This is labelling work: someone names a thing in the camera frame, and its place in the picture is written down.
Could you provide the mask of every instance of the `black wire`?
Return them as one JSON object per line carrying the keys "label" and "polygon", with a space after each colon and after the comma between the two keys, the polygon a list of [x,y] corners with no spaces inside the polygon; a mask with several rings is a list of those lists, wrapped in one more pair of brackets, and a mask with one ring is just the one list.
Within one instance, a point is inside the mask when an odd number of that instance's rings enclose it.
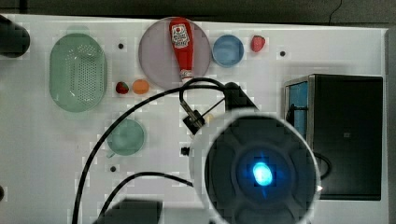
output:
{"label": "black wire", "polygon": [[113,201],[114,197],[117,195],[117,193],[120,191],[120,189],[122,189],[122,187],[124,187],[129,181],[138,178],[139,176],[160,176],[160,177],[165,177],[168,179],[172,179],[172,180],[176,180],[182,184],[185,184],[187,186],[192,187],[192,183],[190,181],[187,181],[185,179],[182,179],[180,177],[174,176],[174,175],[167,175],[164,173],[158,173],[158,172],[141,172],[141,173],[137,173],[134,175],[130,175],[128,176],[126,179],[124,179],[121,183],[119,183],[111,192],[110,195],[108,195],[107,200],[105,202],[105,204],[102,207],[102,210],[99,214],[99,217],[103,216],[107,210],[107,208],[110,206],[111,202]]}
{"label": "black wire", "polygon": [[219,82],[219,81],[217,81],[217,80],[215,80],[213,78],[209,78],[209,77],[195,77],[195,78],[189,80],[188,82],[186,82],[181,87],[181,90],[178,93],[178,98],[179,98],[181,103],[184,102],[184,99],[183,99],[184,90],[186,90],[186,88],[190,87],[192,83],[199,82],[199,81],[210,82],[210,83],[215,84],[216,86],[218,86],[222,91],[224,90],[224,85],[221,82]]}
{"label": "black wire", "polygon": [[[332,12],[332,14],[334,14],[334,12],[336,12],[341,7],[341,5],[343,5],[343,0],[340,0],[340,5],[338,5],[338,7]],[[329,25],[330,25],[330,22],[332,21],[332,14],[330,14],[330,17],[329,17]]]}
{"label": "black wire", "polygon": [[142,107],[143,105],[148,104],[151,101],[154,101],[158,98],[164,97],[165,95],[172,94],[181,90],[190,90],[190,89],[210,89],[210,90],[216,90],[216,91],[222,91],[222,88],[217,87],[217,86],[210,86],[210,85],[193,85],[193,86],[186,86],[186,87],[180,87],[180,88],[175,88],[169,91],[164,91],[161,93],[158,93],[154,96],[149,97],[148,99],[140,102],[139,104],[135,105],[128,111],[126,111],[124,114],[122,114],[116,121],[114,121],[113,124],[105,131],[105,133],[101,136],[99,141],[96,143],[95,147],[93,148],[90,156],[88,157],[87,161],[85,162],[84,169],[82,170],[81,173],[81,178],[78,183],[78,190],[76,194],[76,200],[75,200],[75,205],[73,209],[73,217],[72,217],[72,224],[78,224],[78,210],[79,210],[79,205],[81,203],[81,197],[82,197],[82,191],[84,188],[85,180],[87,178],[88,171],[90,170],[91,163],[99,150],[100,146],[105,142],[106,138],[111,134],[111,132],[119,125],[125,118],[127,118],[130,114],[132,114],[136,109]]}
{"label": "black wire", "polygon": [[324,179],[325,179],[327,176],[329,176],[329,174],[332,172],[332,163],[330,162],[329,159],[327,159],[325,156],[323,156],[323,155],[320,154],[320,153],[314,152],[314,155],[315,155],[316,158],[319,158],[319,159],[325,161],[326,164],[327,164],[327,170],[326,170],[326,172],[325,172],[323,175],[320,176],[320,179],[321,179],[321,180],[324,180]]}

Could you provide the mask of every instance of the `ketchup bottle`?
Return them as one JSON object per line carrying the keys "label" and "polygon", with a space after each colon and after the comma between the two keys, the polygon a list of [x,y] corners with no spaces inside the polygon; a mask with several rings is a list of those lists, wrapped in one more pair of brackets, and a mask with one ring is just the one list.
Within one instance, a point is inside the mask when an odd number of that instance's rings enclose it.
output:
{"label": "ketchup bottle", "polygon": [[190,23],[184,18],[174,18],[169,23],[172,48],[180,68],[180,77],[186,83],[192,76],[192,55],[194,52]]}

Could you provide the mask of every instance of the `green colander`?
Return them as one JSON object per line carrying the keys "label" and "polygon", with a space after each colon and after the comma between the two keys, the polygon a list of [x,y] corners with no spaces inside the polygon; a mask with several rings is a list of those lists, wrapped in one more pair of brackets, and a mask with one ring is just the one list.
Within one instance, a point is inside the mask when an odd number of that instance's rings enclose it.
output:
{"label": "green colander", "polygon": [[106,56],[88,35],[70,34],[53,47],[49,62],[49,93],[60,108],[83,112],[94,108],[105,95]]}

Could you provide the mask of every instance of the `blue light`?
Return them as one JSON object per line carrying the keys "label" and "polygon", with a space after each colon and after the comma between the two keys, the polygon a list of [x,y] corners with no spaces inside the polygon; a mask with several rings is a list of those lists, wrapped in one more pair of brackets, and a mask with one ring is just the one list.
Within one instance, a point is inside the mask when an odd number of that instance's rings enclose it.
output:
{"label": "blue light", "polygon": [[257,162],[253,167],[254,178],[261,186],[267,186],[272,183],[272,173],[270,168],[264,162]]}

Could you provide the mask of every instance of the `light green bowl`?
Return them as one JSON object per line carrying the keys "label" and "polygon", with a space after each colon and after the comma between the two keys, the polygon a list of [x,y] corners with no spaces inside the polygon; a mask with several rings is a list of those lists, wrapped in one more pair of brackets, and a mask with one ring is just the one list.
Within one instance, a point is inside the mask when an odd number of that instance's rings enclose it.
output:
{"label": "light green bowl", "polygon": [[133,119],[123,120],[107,138],[111,148],[107,156],[110,158],[115,153],[121,156],[129,156],[139,151],[146,140],[145,130]]}
{"label": "light green bowl", "polygon": [[60,108],[83,112],[103,99],[107,86],[106,56],[88,35],[70,34],[53,47],[49,62],[49,93]]}

